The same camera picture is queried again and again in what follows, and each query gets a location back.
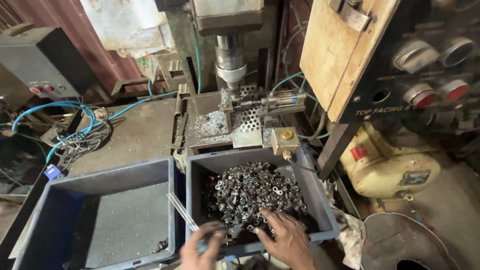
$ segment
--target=red button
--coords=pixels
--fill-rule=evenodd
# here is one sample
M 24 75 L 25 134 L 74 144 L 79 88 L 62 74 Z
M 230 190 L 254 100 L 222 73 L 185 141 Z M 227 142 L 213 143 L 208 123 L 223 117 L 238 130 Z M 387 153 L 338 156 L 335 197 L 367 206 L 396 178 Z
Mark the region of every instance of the red button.
M 417 105 L 415 106 L 415 108 L 417 109 L 420 109 L 420 108 L 423 108 L 425 106 L 428 106 L 430 105 L 434 100 L 435 100 L 435 97 L 437 95 L 436 94 L 431 94 L 431 95 L 428 95 L 424 98 L 422 98 L 418 103 Z
M 453 89 L 452 91 L 450 91 L 450 93 L 447 94 L 446 99 L 447 100 L 455 100 L 455 99 L 463 96 L 467 91 L 468 91 L 468 86 L 459 86 L 459 87 Z
M 40 93 L 42 92 L 42 88 L 39 87 L 39 86 L 33 86 L 33 87 L 30 87 L 30 92 L 34 93 L 35 95 L 40 95 Z
M 55 90 L 55 88 L 51 85 L 46 85 L 45 90 L 48 91 L 48 92 L 53 92 Z

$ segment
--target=human hand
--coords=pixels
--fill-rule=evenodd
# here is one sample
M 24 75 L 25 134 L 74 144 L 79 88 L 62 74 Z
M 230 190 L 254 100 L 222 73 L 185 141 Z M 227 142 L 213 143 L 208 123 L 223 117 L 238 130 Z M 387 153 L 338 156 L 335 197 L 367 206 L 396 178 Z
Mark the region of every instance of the human hand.
M 260 208 L 260 213 L 267 219 L 276 234 L 276 239 L 272 240 L 262 229 L 253 230 L 268 253 L 293 270 L 316 269 L 302 223 L 279 211 L 270 212 Z
M 188 242 L 186 242 L 180 250 L 183 269 L 215 270 L 216 256 L 220 249 L 222 239 L 224 238 L 224 233 L 215 233 L 212 238 L 210 238 L 207 250 L 203 253 L 197 251 L 197 243 L 202 240 L 207 233 L 211 233 L 217 227 L 218 222 L 208 222 L 201 225 L 198 231 L 192 233 Z

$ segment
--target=black machine panel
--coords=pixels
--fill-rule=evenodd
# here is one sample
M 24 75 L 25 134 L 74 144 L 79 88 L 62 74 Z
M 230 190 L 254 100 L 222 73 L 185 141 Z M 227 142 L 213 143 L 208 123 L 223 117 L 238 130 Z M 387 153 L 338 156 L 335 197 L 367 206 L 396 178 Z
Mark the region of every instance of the black machine panel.
M 402 0 L 340 123 L 478 107 L 479 46 L 479 0 Z
M 1 35 L 0 63 L 41 98 L 81 97 L 99 83 L 61 28 Z

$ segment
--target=wooden board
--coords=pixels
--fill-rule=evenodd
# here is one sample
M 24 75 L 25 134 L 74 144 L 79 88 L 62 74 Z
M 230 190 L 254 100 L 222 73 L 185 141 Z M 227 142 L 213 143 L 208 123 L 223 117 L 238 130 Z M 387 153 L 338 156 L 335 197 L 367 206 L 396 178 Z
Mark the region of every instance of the wooden board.
M 339 119 L 398 2 L 364 0 L 361 12 L 372 12 L 373 19 L 364 32 L 357 32 L 328 0 L 314 1 L 300 68 L 331 121 Z

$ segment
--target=gray plastic tray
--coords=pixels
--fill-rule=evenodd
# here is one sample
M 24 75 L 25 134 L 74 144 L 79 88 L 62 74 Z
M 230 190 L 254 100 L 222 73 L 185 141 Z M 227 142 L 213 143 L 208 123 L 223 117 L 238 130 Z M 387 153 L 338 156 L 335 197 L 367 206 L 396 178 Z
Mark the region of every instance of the gray plastic tray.
M 313 168 L 310 156 L 306 150 L 301 147 L 293 156 L 295 163 Z M 201 225 L 210 218 L 202 213 L 202 192 L 203 187 L 209 181 L 209 176 L 215 176 L 228 171 L 231 167 L 245 165 L 247 162 L 270 162 L 279 167 L 284 173 L 291 172 L 301 188 L 305 204 L 308 206 L 308 212 L 318 224 L 317 232 L 309 234 L 312 243 L 320 243 L 323 240 L 332 239 L 340 234 L 340 228 L 336 222 L 332 209 L 325 196 L 324 189 L 317 175 L 297 166 L 292 166 L 282 156 L 275 156 L 271 148 L 251 149 L 251 150 L 230 150 L 217 153 L 208 153 L 191 156 L 187 159 L 187 179 L 186 179 L 186 204 L 187 211 L 198 225 Z M 191 231 L 187 227 L 185 232 L 186 241 L 190 237 Z M 264 245 L 258 241 L 251 243 L 232 245 L 222 249 L 225 255 L 244 256 L 254 252 L 265 250 Z
M 50 181 L 13 269 L 130 269 L 175 253 L 171 156 Z M 168 237 L 168 248 L 153 253 Z

